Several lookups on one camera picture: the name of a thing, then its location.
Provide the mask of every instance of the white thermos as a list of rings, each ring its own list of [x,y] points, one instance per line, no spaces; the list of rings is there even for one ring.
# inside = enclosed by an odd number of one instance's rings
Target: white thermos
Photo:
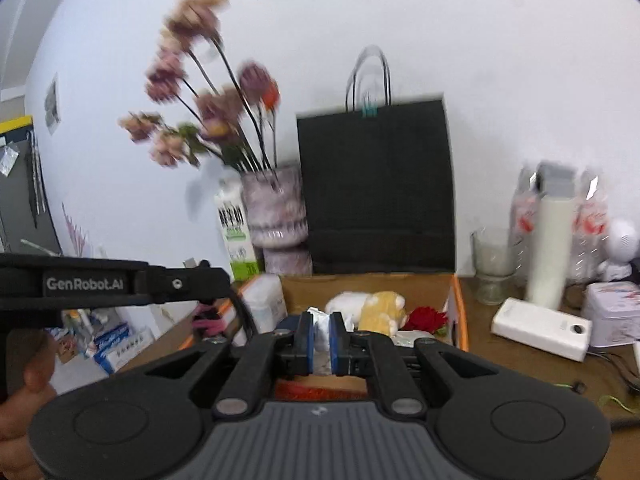
[[[558,310],[564,293],[575,221],[575,170],[552,162],[538,167],[540,202],[527,301]]]

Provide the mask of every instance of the finger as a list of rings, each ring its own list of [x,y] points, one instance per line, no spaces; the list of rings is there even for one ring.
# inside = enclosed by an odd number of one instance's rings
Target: finger
[[[34,465],[26,436],[0,443],[0,471],[20,471]]]
[[[47,333],[36,355],[24,369],[24,385],[35,394],[42,391],[51,380],[56,367],[56,347],[55,339]]]
[[[55,396],[56,391],[50,385],[37,394],[25,386],[0,404],[0,440],[25,435],[33,415]]]
[[[7,480],[40,480],[44,477],[40,468],[36,465],[29,466],[20,471],[7,471],[4,473]]]

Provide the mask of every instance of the ribbed gray panel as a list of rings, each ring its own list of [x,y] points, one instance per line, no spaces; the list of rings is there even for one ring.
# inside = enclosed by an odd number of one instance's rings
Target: ribbed gray panel
[[[418,424],[372,402],[268,402],[251,420],[220,424],[166,480],[472,480]]]

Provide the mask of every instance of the plush toy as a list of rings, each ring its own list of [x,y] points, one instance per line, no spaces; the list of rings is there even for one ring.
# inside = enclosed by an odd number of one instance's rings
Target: plush toy
[[[371,294],[367,294],[366,292],[342,292],[329,300],[324,311],[327,314],[340,312],[344,322],[351,318],[353,324],[358,326],[362,307],[370,297]]]
[[[394,336],[405,322],[404,298],[394,292],[377,292],[365,301],[358,330]]]

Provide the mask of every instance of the yellow and white plush toy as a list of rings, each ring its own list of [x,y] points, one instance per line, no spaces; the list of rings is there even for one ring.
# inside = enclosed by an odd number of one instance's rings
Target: yellow and white plush toy
[[[404,298],[395,292],[377,292],[366,299],[358,330],[393,336],[405,323]]]

